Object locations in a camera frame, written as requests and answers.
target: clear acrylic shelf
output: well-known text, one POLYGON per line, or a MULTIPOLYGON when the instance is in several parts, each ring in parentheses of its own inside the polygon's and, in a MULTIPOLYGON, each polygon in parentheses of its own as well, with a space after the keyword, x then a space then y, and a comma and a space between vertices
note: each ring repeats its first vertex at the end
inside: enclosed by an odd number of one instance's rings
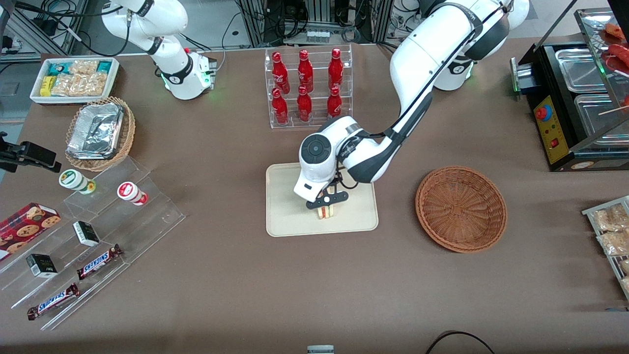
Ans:
POLYGON ((78 298, 67 300, 35 320, 42 330, 57 327, 185 219, 172 200, 148 177, 148 171, 130 157, 103 171, 94 181, 94 193, 81 195, 74 192, 66 198, 57 208, 63 222, 43 235, 39 242, 14 255, 0 273, 0 284, 12 303, 11 308, 23 312, 25 321, 30 307, 77 283, 81 292, 78 298), (116 189, 124 181, 137 184, 149 196, 148 202, 136 206, 118 198, 116 189), (79 242, 72 228, 77 220, 92 224, 101 240, 96 247, 90 248, 79 242), (79 281, 76 271, 115 244, 119 244, 124 253, 79 281), (58 274, 49 279, 34 277, 25 260, 31 253, 50 255, 58 274))
MULTIPOLYGON (((611 202, 603 203, 601 205, 597 205, 593 208, 589 208, 581 212, 581 214, 587 216, 587 219, 590 221, 590 224, 592 225, 592 228, 594 229, 594 233, 596 233, 597 237, 600 237, 604 231, 601 231, 598 224, 594 221, 594 216, 593 216, 594 212, 598 210, 607 209, 617 204, 622 205, 622 207, 625 209, 625 213, 629 215, 629 196, 618 198, 618 199, 612 200, 611 202)), ((629 300, 629 292, 620 283, 620 280, 622 278, 629 276, 628 274, 625 273, 625 271, 620 266, 620 262, 626 260, 627 258, 629 258, 629 256, 610 256, 608 254, 605 254, 605 256, 607 257, 607 260, 610 262, 611 269, 614 271, 614 275, 616 275, 616 279, 618 280, 620 287, 623 289, 623 293, 625 294, 626 299, 629 300)))
POLYGON ((341 61, 343 62, 343 83, 340 87, 341 116, 352 115, 353 113, 353 74, 352 74, 352 48, 349 45, 322 45, 314 47, 281 47, 267 49, 265 51, 264 73, 267 86, 267 101, 269 102, 269 122, 271 128, 297 128, 297 127, 320 127, 328 121, 328 97, 330 89, 328 87, 328 65, 330 64, 332 49, 341 50, 341 61), (314 91, 310 98, 313 102, 313 114, 310 122, 302 122, 299 119, 297 108, 297 97, 299 78, 297 68, 299 67, 299 51, 306 49, 314 72, 314 91), (288 70, 288 82, 291 91, 283 95, 288 105, 288 124, 279 125, 273 114, 273 99, 271 90, 275 87, 273 81, 273 61, 270 56, 273 52, 282 54, 282 61, 288 70))

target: red cookie box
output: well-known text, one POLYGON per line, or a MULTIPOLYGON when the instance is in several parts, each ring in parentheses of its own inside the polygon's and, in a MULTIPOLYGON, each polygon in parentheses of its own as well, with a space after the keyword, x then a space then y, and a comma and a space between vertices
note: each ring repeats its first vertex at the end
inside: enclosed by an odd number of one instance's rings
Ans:
POLYGON ((0 261, 60 220, 61 217, 56 210, 30 203, 0 222, 0 261))

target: cookie box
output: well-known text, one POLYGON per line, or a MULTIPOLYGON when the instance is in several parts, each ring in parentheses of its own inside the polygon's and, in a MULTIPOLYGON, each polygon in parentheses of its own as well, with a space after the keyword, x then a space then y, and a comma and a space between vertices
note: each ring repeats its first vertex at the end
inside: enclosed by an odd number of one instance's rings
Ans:
POLYGON ((23 247, 61 220, 59 213, 30 203, 0 222, 0 261, 23 247))
POLYGON ((40 105, 74 105, 78 103, 87 103, 100 99, 105 99, 109 97, 109 93, 114 86, 114 81, 116 79, 116 74, 118 73, 118 68, 120 64, 114 58, 103 58, 103 57, 80 57, 80 58, 56 58, 56 59, 46 59, 42 63, 42 67, 40 68, 39 73, 37 74, 37 79, 35 79, 35 84, 33 85, 33 89, 31 90, 31 100, 35 103, 39 103, 40 105), (59 64, 64 62, 71 62, 73 60, 98 60, 100 62, 111 62, 111 67, 109 68, 109 72, 107 75, 107 81, 105 81, 105 87, 103 89, 103 94, 101 96, 78 96, 78 97, 58 97, 58 96, 42 96, 40 94, 40 89, 42 88, 42 84, 44 82, 44 77, 48 75, 48 70, 51 64, 59 64))

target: red emergency stop button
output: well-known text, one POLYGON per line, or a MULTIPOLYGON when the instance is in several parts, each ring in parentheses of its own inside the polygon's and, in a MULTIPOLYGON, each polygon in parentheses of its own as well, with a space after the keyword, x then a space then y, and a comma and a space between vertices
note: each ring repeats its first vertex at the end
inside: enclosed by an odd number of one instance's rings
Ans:
POLYGON ((542 120, 544 118, 546 118, 546 108, 541 107, 541 108, 537 108, 537 110, 535 111, 535 118, 542 120))
POLYGON ((543 105, 535 110, 535 118, 541 120, 542 122, 549 121, 550 117, 552 117, 552 108, 550 105, 543 105))

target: green and white cup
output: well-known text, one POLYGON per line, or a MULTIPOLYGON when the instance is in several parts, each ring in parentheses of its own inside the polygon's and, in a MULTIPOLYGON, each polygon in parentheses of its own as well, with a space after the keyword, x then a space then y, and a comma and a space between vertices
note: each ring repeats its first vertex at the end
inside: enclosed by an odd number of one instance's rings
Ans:
POLYGON ((83 176, 81 172, 75 169, 65 170, 59 176, 59 184, 68 189, 78 191, 81 194, 90 194, 96 190, 96 182, 83 176))

